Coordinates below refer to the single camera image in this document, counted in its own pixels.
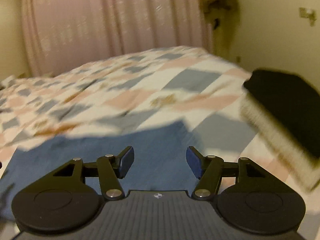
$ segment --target checkered bedsheet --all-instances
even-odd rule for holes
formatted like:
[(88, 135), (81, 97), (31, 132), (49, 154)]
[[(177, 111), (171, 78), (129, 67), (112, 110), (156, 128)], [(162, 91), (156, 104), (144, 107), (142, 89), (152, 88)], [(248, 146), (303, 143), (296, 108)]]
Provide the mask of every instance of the checkered bedsheet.
[[(296, 190), (307, 205), (299, 231), (320, 239), (320, 189), (302, 192), (240, 117), (249, 77), (203, 49), (181, 46), (90, 62), (55, 78), (15, 80), (0, 92), (0, 161), (6, 166), (17, 147), (30, 149), (56, 134), (119, 135), (183, 120), (200, 136), (203, 155), (229, 162), (246, 156)], [(233, 183), (224, 178), (221, 189)]]

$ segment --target curtain fold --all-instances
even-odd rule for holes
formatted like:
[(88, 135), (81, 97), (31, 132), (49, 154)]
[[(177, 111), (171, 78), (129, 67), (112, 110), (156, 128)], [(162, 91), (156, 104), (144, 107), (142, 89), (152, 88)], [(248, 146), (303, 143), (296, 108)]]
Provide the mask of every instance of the curtain fold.
[(22, 0), (22, 21), (34, 76), (151, 48), (212, 51), (199, 0)]

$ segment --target blue fabric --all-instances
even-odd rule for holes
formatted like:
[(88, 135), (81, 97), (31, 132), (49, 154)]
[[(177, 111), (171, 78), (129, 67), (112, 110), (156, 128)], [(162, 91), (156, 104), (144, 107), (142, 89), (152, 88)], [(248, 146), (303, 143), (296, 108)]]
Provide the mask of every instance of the blue fabric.
[[(74, 157), (95, 162), (106, 154), (118, 155), (133, 146), (135, 160), (127, 176), (119, 180), (128, 190), (188, 190), (198, 183), (186, 161), (188, 146), (200, 152), (201, 143), (183, 122), (117, 137), (68, 139), (57, 136), (27, 152), (16, 150), (0, 179), (0, 217), (14, 220), (13, 197), (30, 183), (58, 168)], [(101, 194), (98, 178), (87, 178), (86, 184)]]

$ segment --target white logo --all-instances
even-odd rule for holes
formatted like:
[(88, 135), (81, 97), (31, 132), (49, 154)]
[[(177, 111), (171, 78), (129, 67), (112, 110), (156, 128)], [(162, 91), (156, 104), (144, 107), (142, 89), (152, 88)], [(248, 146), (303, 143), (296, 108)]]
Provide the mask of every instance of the white logo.
[(162, 194), (157, 193), (157, 194), (154, 194), (153, 196), (154, 196), (155, 198), (159, 199), (159, 198), (161, 198), (161, 197), (162, 197)]

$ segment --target beige fuzzy fabric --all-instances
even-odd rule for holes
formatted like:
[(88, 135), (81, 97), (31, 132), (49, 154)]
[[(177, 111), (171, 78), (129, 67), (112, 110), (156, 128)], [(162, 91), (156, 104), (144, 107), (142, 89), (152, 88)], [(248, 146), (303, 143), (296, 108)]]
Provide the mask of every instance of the beige fuzzy fabric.
[(305, 191), (312, 191), (320, 182), (320, 160), (286, 130), (256, 99), (247, 94), (241, 102), (241, 115), (258, 128), (270, 146)]

